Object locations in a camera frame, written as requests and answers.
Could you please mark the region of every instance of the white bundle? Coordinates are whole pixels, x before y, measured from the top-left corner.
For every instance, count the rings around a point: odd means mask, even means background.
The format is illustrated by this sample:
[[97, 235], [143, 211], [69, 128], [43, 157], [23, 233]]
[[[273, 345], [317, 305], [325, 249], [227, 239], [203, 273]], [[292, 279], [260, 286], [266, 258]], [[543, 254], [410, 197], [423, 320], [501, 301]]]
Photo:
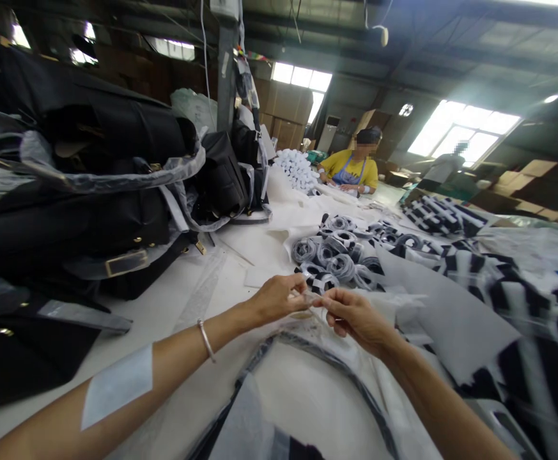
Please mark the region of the white bundle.
[[306, 159], [306, 154], [298, 150], [279, 150], [274, 164], [280, 167], [288, 179], [291, 187], [308, 193], [317, 184], [319, 174], [311, 169], [311, 163]]

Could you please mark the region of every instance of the apron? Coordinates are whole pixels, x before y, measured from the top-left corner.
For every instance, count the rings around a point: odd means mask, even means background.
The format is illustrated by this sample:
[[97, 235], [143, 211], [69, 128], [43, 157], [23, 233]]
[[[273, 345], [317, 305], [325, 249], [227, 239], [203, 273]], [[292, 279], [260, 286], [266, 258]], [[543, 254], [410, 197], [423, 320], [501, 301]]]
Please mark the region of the apron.
[[366, 168], [366, 159], [364, 159], [364, 165], [362, 166], [362, 172], [360, 173], [360, 177], [357, 178], [346, 171], [347, 166], [349, 166], [349, 163], [351, 162], [352, 158], [353, 158], [353, 153], [347, 160], [347, 163], [345, 163], [345, 166], [343, 166], [343, 168], [337, 174], [335, 174], [334, 177], [332, 177], [332, 180], [337, 185], [343, 185], [343, 184], [359, 185], [359, 183], [362, 181], [362, 178], [364, 177], [364, 170]]

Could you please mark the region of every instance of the ceiling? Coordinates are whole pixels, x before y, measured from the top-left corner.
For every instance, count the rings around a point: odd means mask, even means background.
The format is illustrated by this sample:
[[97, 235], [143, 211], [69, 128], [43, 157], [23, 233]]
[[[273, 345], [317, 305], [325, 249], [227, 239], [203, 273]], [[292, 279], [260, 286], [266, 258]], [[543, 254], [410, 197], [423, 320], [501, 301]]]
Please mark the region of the ceiling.
[[[247, 50], [325, 70], [356, 83], [450, 98], [544, 123], [558, 145], [558, 7], [496, 0], [242, 0]], [[19, 19], [89, 20], [96, 28], [141, 32], [199, 45], [199, 0], [0, 0]], [[205, 8], [208, 44], [218, 22]], [[36, 35], [42, 26], [36, 24]], [[357, 98], [351, 94], [344, 99]], [[355, 102], [370, 107], [371, 100]]]

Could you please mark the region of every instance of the silver bangle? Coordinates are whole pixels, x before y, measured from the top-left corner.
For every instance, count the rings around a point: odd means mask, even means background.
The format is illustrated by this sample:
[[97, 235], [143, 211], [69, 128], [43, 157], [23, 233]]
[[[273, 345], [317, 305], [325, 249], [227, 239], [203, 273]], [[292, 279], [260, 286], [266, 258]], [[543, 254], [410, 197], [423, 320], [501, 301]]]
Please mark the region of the silver bangle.
[[204, 339], [204, 345], [206, 345], [206, 350], [208, 352], [208, 355], [210, 356], [210, 360], [213, 363], [216, 363], [217, 360], [215, 359], [215, 353], [213, 353], [213, 349], [210, 347], [208, 336], [206, 335], [206, 331], [204, 330], [204, 321], [201, 318], [198, 318], [198, 327], [200, 327], [200, 332], [202, 333], [202, 338]]

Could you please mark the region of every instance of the yellow shirt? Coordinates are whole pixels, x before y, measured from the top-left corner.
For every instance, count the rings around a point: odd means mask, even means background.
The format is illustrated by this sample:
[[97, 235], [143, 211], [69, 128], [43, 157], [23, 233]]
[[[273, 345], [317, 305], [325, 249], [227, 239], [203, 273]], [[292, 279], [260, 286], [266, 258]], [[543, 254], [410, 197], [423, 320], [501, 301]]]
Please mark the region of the yellow shirt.
[[[325, 173], [328, 175], [328, 178], [332, 179], [332, 177], [341, 172], [341, 169], [345, 166], [347, 161], [349, 161], [349, 157], [352, 153], [352, 150], [341, 150], [321, 162], [321, 167], [325, 169]], [[361, 178], [360, 174], [362, 174], [362, 166], [364, 166], [363, 161], [356, 162], [355, 158], [352, 158], [347, 168], [345, 168], [345, 171], [356, 178], [360, 178], [360, 185], [367, 185], [371, 188], [376, 188], [379, 180], [376, 162], [372, 158], [366, 159], [366, 167], [364, 168], [364, 174]]]

